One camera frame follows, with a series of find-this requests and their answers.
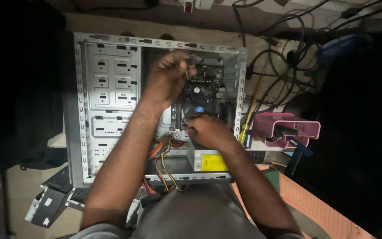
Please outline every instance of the plug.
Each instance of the plug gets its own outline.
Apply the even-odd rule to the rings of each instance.
[[[340,18],[342,19],[351,18],[353,16],[356,16],[361,10],[362,8],[349,8],[341,13]]]

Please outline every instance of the colorful wires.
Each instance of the colorful wires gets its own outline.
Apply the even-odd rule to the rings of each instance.
[[[170,189],[168,188],[166,180],[164,179],[163,174],[162,174],[162,172],[160,171],[160,169],[159,169],[159,167],[157,165],[157,160],[158,160],[159,157],[161,157],[163,170],[172,179],[173,183],[175,184],[174,186],[176,186],[176,188],[178,190],[180,190],[178,188],[178,185],[176,184],[175,179],[172,177],[171,174],[169,174],[167,172],[166,167],[164,166],[163,155],[166,154],[167,152],[169,152],[171,148],[181,148],[181,147],[185,146],[187,144],[187,142],[181,141],[181,140],[178,140],[178,139],[174,138],[173,134],[166,135],[166,136],[162,137],[162,139],[160,139],[160,140],[154,139],[154,142],[157,145],[152,150],[150,150],[150,153],[149,153],[149,156],[148,156],[148,160],[154,159],[154,164],[156,166],[156,170],[157,170],[158,176],[160,177],[160,180],[162,180],[162,182],[163,182],[163,184],[165,186],[165,190],[164,191],[165,192],[169,192],[172,188],[170,188]],[[148,189],[150,190],[151,188],[148,185],[148,182],[145,180],[145,178],[144,178],[144,182],[145,182],[144,186],[147,186]]]
[[[170,179],[172,179],[173,184],[175,184],[176,189],[178,189],[179,191],[183,192],[183,190],[181,190],[181,189],[178,187],[178,185],[176,184],[176,181],[175,181],[175,179],[172,177],[172,175],[170,175],[170,174],[167,172],[166,167],[164,166],[164,162],[163,162],[163,154],[162,154],[162,165],[163,165],[163,169],[164,169],[164,171],[166,172],[166,174],[170,177]]]

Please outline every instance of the pink plastic container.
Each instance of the pink plastic container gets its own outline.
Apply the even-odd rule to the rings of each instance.
[[[298,136],[293,137],[305,146],[309,144],[309,139],[318,139],[321,129],[319,122],[295,117],[292,113],[266,112],[257,114],[254,118],[252,130],[254,139],[261,140],[267,147],[295,148],[286,139],[287,136],[292,137],[291,135],[284,135],[275,143],[266,140],[266,138],[273,137],[273,129],[276,124],[298,130]]]

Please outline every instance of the tangled cables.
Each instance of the tangled cables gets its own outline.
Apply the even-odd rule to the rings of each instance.
[[[153,140],[154,143],[156,143],[156,147],[154,147],[150,153],[149,153],[149,156],[148,156],[148,160],[152,160],[154,159],[154,164],[156,166],[156,170],[158,172],[158,176],[160,178],[160,180],[163,182],[164,186],[165,186],[165,192],[169,192],[173,187],[171,187],[170,189],[168,188],[167,186],[167,183],[166,183],[166,180],[164,179],[163,175],[162,175],[162,172],[160,171],[158,165],[157,165],[157,160],[159,158],[161,158],[161,165],[162,165],[162,168],[163,168],[163,171],[165,171],[165,173],[170,177],[170,179],[172,180],[174,186],[179,190],[179,191],[182,191],[178,185],[176,184],[176,181],[175,179],[172,177],[172,175],[167,172],[166,170],[166,167],[164,165],[164,154],[166,154],[167,152],[170,151],[170,149],[172,148],[181,148],[183,146],[185,146],[187,144],[187,142],[185,141],[181,141],[181,140],[177,140],[175,139],[172,135],[166,135],[164,136],[162,139],[160,140],[157,140],[157,139],[154,139]],[[144,188],[145,190],[145,196],[147,195],[147,191],[150,193],[150,194],[155,194],[156,192],[151,189],[151,187],[149,186],[147,180],[145,179],[145,177],[143,178],[143,182],[141,184],[141,186]]]

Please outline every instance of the left hand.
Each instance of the left hand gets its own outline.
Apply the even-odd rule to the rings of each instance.
[[[184,87],[188,75],[197,74],[195,65],[189,66],[185,61],[190,56],[175,50],[157,61],[150,71],[148,82],[141,101],[151,103],[161,112],[172,106]]]

